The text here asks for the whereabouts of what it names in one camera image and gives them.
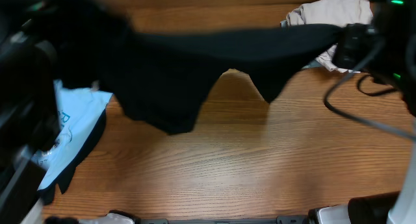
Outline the black t-shirt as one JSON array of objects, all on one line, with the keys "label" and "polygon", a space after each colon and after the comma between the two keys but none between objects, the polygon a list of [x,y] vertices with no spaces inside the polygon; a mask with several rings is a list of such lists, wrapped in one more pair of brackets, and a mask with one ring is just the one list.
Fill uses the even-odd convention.
[{"label": "black t-shirt", "polygon": [[246,73],[271,103],[288,80],[335,44],[341,28],[312,24],[210,34],[146,34],[92,0],[37,0],[32,29],[57,50],[65,88],[94,82],[125,115],[168,133],[190,132],[212,87],[229,69]]}]

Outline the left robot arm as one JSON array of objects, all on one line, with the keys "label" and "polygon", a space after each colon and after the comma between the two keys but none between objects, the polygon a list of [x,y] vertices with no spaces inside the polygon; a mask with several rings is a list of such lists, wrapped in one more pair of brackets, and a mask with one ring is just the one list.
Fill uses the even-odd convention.
[{"label": "left robot arm", "polygon": [[60,131],[52,68],[55,48],[37,18],[47,0],[1,0],[1,222],[41,223],[33,162]]}]

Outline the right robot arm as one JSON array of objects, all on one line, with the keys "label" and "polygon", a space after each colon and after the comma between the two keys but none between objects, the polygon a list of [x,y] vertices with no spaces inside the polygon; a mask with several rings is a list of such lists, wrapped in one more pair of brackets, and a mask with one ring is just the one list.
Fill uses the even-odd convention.
[{"label": "right robot arm", "polygon": [[[345,27],[333,63],[390,85],[379,94],[400,92],[415,114],[415,0],[371,1],[376,5],[371,23]],[[415,222],[414,149],[401,191],[351,199],[348,217],[351,223]]]}]

